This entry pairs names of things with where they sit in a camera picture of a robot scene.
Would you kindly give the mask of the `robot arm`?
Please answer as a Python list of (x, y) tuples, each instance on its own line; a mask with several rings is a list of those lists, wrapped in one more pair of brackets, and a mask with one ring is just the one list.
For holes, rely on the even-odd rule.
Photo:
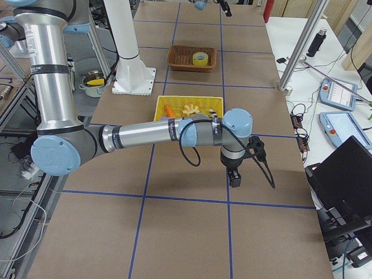
[(250, 157), (248, 144), (253, 140), (253, 120), (247, 111), (231, 109), (216, 119), (197, 114), (128, 126), (84, 127), (74, 107), (63, 31), (89, 23), (88, 2), (12, 1), (11, 5), (26, 36), (41, 115), (31, 157), (44, 173), (64, 176), (104, 153), (176, 141), (180, 147), (219, 146), (230, 185), (240, 185), (238, 166)]
[[(190, 0), (190, 3), (194, 4), (194, 7), (197, 10), (204, 10), (207, 5), (208, 0)], [(227, 1), (225, 0), (215, 0), (213, 3), (220, 5), (222, 11), (225, 13), (227, 17), (231, 17), (231, 9)]]

